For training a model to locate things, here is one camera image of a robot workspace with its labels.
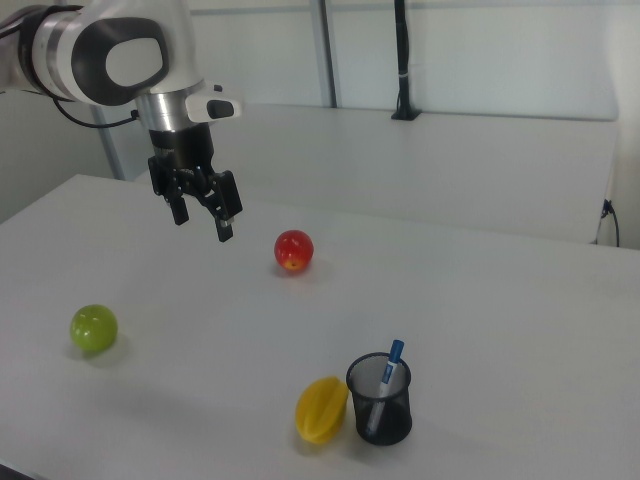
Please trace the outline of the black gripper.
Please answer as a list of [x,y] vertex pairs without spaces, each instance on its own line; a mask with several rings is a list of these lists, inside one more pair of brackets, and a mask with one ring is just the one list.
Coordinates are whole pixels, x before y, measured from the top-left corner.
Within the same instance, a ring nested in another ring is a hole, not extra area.
[[149,136],[155,156],[148,159],[152,189],[164,198],[174,223],[184,224],[189,214],[177,174],[171,169],[193,171],[198,167],[195,197],[213,216],[218,240],[230,240],[232,223],[243,205],[233,173],[213,170],[214,145],[209,125],[200,123],[177,131],[150,130]]

